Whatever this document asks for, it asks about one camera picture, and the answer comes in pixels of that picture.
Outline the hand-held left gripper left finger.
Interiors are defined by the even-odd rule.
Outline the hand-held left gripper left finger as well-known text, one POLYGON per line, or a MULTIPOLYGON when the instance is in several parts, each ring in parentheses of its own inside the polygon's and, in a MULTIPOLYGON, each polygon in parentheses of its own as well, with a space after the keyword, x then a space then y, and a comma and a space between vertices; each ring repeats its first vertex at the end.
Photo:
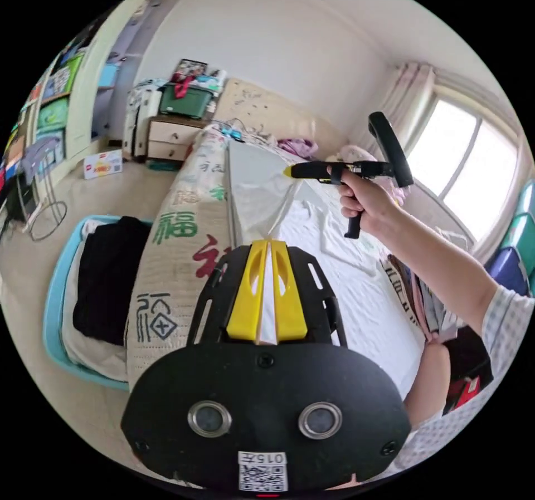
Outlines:
POLYGON ((245 264, 226 326, 232 340, 260 338, 267 247, 268 241, 253 241, 250 246, 244 246, 245 264))

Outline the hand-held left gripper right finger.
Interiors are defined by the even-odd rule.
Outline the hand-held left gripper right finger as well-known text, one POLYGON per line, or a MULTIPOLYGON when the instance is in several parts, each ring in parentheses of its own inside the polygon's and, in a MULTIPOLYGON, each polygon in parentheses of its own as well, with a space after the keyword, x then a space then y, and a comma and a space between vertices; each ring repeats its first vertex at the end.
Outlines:
POLYGON ((274 320, 278 341, 299 341, 307 335, 307 324, 301 305, 288 246, 283 241, 271 241, 273 269, 274 320))

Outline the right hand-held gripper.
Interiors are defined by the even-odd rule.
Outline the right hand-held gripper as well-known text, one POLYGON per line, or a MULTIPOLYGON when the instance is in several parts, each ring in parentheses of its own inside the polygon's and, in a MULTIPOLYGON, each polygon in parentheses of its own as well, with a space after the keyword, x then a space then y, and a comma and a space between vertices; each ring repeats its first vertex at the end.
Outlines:
MULTIPOLYGON (((361 160, 352 163, 312 161, 287 166, 284 169, 283 174, 288 178, 317 180, 324 184, 338 186, 341 184, 341 174, 344 169, 348 169, 357 176, 372 182, 378 177, 386 177, 389 179, 396 178, 396 162, 394 160, 361 160)), ((360 232, 364 231, 361 229, 360 216, 356 218, 348 218, 348 223, 346 237, 351 239, 358 238, 360 232)))

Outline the person's right hand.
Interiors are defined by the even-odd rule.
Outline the person's right hand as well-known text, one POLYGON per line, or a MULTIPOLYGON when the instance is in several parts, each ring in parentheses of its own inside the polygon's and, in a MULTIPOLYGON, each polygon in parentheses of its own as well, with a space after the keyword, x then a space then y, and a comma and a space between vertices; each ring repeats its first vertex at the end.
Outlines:
POLYGON ((361 229, 378 237, 399 214, 400 207, 376 183, 344 169, 338 185, 341 212, 346 218, 361 218, 361 229))

